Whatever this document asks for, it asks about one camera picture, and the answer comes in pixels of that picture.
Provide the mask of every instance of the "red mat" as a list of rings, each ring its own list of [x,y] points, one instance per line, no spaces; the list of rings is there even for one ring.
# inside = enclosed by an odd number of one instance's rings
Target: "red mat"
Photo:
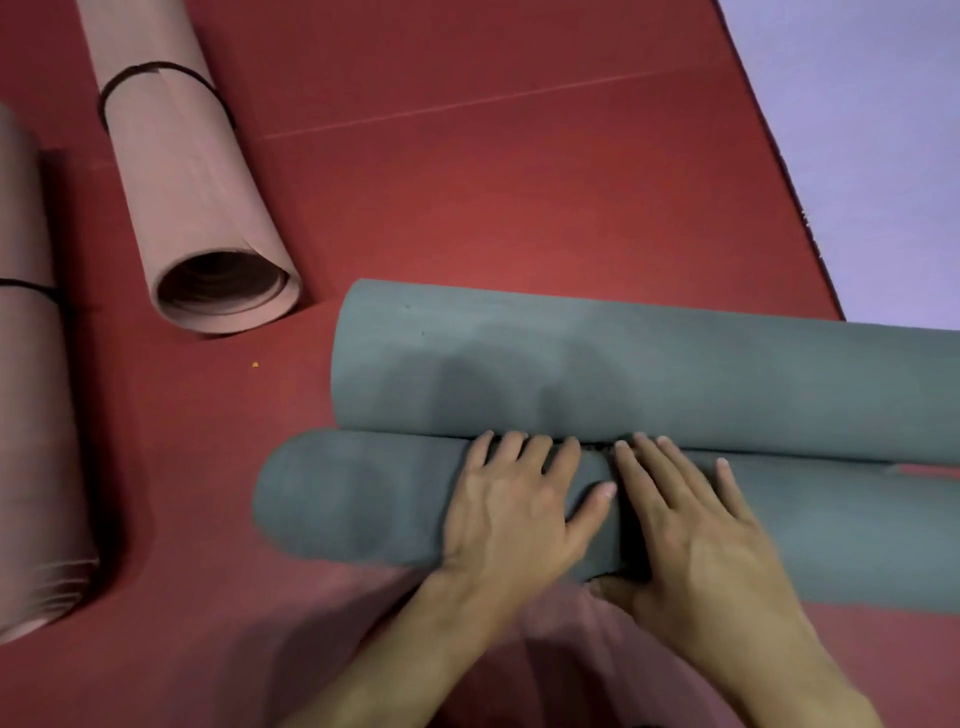
[[[81,427],[125,547],[98,600],[0,650],[10,725],[270,725],[403,592],[395,573],[287,558],[250,518],[267,453],[330,423],[337,297],[357,277],[835,316],[709,0],[190,3],[312,303],[216,341],[150,307],[72,4],[7,5],[0,97],[61,150],[46,171]],[[956,724],[960,619],[811,611],[889,725]],[[565,587],[444,712],[588,715],[731,720]]]

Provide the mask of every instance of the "gray foam roll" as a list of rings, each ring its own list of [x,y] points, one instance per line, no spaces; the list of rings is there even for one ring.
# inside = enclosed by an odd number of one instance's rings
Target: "gray foam roll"
[[[340,427],[960,464],[960,333],[381,280],[350,289]]]
[[[467,440],[312,430],[268,460],[253,514],[283,550],[304,558],[432,567]],[[717,453],[689,452],[702,468]],[[960,612],[960,484],[890,466],[727,455],[744,495],[776,541],[800,596],[831,603]],[[585,451],[567,499],[612,479]],[[629,507],[614,505],[580,580],[649,569]]]

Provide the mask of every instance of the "finger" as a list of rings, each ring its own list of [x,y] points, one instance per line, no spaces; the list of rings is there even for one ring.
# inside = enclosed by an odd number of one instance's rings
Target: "finger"
[[[490,442],[493,439],[492,430],[487,430],[473,441],[464,458],[464,470],[483,468],[487,462],[487,453],[490,452]]]
[[[720,502],[730,511],[730,514],[738,521],[757,523],[754,510],[747,503],[747,499],[743,497],[743,492],[733,477],[733,468],[730,467],[730,461],[725,457],[717,458],[716,478],[717,494],[720,497]]]
[[[580,504],[573,518],[566,525],[566,542],[570,553],[577,558],[587,550],[590,541],[600,530],[604,519],[610,513],[610,502],[616,494],[616,485],[600,483],[593,486],[587,499]]]
[[[547,478],[550,484],[564,495],[570,489],[570,482],[580,465],[580,443],[575,437],[568,437],[553,456]]]
[[[628,615],[634,613],[634,601],[640,587],[622,576],[598,576],[589,584],[590,593],[619,607]]]
[[[634,435],[634,443],[636,444],[636,459],[653,477],[654,483],[663,495],[666,504],[674,510],[694,507],[697,500],[690,492],[684,477],[680,475],[680,471],[674,467],[667,456],[660,452],[660,448],[653,440],[642,432],[638,432]]]
[[[674,445],[669,437],[658,437],[657,447],[660,452],[666,455],[667,459],[673,463],[673,467],[684,477],[690,492],[699,500],[710,513],[726,513],[720,498],[710,487],[710,481],[700,472],[700,469],[690,462],[690,458],[684,455],[684,452]]]
[[[525,439],[526,435],[522,432],[508,432],[505,434],[496,446],[496,452],[493,454],[491,462],[514,462],[517,456],[520,455],[520,450],[523,449],[523,441]]]
[[[548,435],[536,435],[527,443],[527,447],[523,449],[523,454],[520,455],[520,462],[528,466],[531,470],[540,473],[543,470],[543,463],[546,462],[546,456],[550,454],[552,447],[552,437]]]
[[[636,455],[627,443],[618,440],[613,452],[630,504],[634,506],[640,525],[650,533],[648,529],[652,529],[655,522],[660,522],[660,518],[669,510],[666,501],[657,490],[653,478],[636,461]]]

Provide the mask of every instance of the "forearm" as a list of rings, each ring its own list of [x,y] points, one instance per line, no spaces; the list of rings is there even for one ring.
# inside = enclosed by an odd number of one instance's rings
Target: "forearm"
[[[870,700],[816,643],[793,665],[769,666],[726,691],[752,728],[882,728]]]
[[[501,626],[481,595],[437,572],[393,624],[283,728],[424,726]]]

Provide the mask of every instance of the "pink roll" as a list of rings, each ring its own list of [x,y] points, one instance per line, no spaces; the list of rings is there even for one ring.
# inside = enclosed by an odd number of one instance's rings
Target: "pink roll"
[[[253,183],[228,111],[211,90],[183,4],[77,5],[97,84],[109,91],[103,118],[154,306],[174,324],[203,333],[279,318],[300,298],[300,276]],[[110,83],[152,61],[181,70]]]
[[[87,522],[36,147],[0,106],[0,643],[69,612]]]

